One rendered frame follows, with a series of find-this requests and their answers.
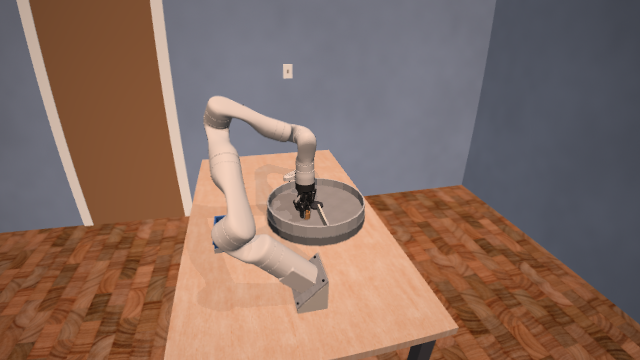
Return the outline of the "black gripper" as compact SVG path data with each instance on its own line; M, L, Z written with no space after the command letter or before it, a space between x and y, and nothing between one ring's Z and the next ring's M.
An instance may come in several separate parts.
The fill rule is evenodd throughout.
M296 210L300 211L300 218L305 219L305 210L311 211L311 205L314 203L316 195L315 182L311 185L299 185L295 182L295 188L298 191L298 198L293 200L293 203Z

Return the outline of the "dark blue tray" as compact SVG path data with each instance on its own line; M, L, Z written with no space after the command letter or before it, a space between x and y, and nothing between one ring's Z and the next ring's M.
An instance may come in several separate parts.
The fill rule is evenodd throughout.
M218 221L220 221L223 217L225 217L225 216L226 216L226 215L223 215L223 216L214 216L214 225L215 225ZM223 251L222 251L222 250L220 250L220 249L215 245L215 243L214 243L214 242L212 242L212 244L214 245L214 252L215 252L215 254L216 254L216 253L223 253Z

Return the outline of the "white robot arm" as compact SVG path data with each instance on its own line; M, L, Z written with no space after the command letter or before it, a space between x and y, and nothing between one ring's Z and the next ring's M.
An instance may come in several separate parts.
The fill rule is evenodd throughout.
M316 137L306 127L266 117L222 96L209 99L203 117L211 178L224 193L227 203L227 215L212 228L213 242L228 255L261 268L302 294L316 284L317 267L271 236L255 235L240 158L229 139L232 118L245 121L266 138L296 143L296 169L284 175L283 180L295 180L299 185L315 182Z

